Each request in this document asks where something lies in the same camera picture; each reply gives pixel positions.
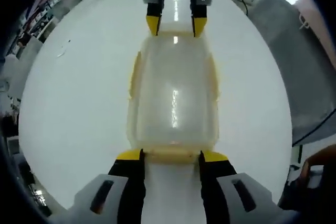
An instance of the white tabletop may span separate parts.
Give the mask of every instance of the white tabletop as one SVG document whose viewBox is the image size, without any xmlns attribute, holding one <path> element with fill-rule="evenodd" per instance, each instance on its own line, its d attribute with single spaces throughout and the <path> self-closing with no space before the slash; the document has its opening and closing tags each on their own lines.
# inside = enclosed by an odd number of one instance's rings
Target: white tabletop
<svg viewBox="0 0 336 224">
<path fill-rule="evenodd" d="M 20 111 L 20 146 L 39 181 L 65 208 L 130 148 L 128 89 L 149 33 L 145 13 L 142 0 L 84 0 L 50 34 L 31 69 Z M 292 142 L 279 69 L 257 29 L 231 0 L 213 0 L 205 34 L 221 92 L 214 150 L 268 188 L 277 202 Z M 190 216 L 193 223 L 205 223 L 192 166 L 151 165 L 146 171 L 144 223 L 162 216 L 167 223 Z"/>
</svg>

